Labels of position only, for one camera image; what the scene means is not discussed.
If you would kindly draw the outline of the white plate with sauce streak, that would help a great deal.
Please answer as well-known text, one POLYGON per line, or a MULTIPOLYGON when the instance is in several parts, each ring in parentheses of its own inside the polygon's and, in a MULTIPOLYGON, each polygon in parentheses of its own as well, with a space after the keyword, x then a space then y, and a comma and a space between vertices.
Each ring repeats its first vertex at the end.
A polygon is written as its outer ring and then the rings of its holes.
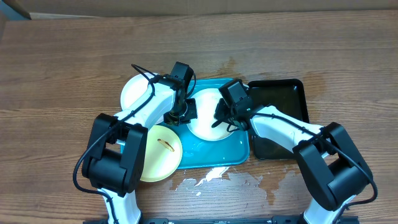
POLYGON ((136 75, 123 87, 120 99, 122 111, 115 116, 122 120, 135 112, 124 121, 150 129, 163 122, 163 115, 171 109, 173 96, 174 91, 169 86, 161 83, 152 86, 143 75, 136 75))

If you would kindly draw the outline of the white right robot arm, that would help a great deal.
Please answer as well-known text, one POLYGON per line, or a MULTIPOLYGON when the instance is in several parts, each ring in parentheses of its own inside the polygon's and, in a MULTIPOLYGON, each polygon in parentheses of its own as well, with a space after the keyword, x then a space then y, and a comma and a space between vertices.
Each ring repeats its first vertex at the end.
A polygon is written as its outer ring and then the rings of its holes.
POLYGON ((373 173, 348 132, 336 122, 327 126, 306 123, 275 106, 255 108, 248 98, 230 104, 220 99, 215 119, 214 126, 226 122, 292 152, 312 196, 300 217, 302 223, 342 223, 342 214, 357 204, 353 199, 367 185, 373 188, 373 196, 362 203, 377 198, 373 173))

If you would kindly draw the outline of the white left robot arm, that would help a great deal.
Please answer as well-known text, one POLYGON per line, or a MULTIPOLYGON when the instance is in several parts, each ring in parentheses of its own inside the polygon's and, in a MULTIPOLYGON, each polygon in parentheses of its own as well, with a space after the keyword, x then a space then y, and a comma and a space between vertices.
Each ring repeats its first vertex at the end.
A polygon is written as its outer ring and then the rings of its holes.
POLYGON ((92 189, 75 187, 104 198, 108 211, 105 223, 139 223, 135 189, 144 170, 147 137, 159 118, 183 124, 193 118, 188 84, 149 83, 147 91, 131 108, 115 116, 101 113, 93 123, 86 151, 74 171, 90 180, 92 189))

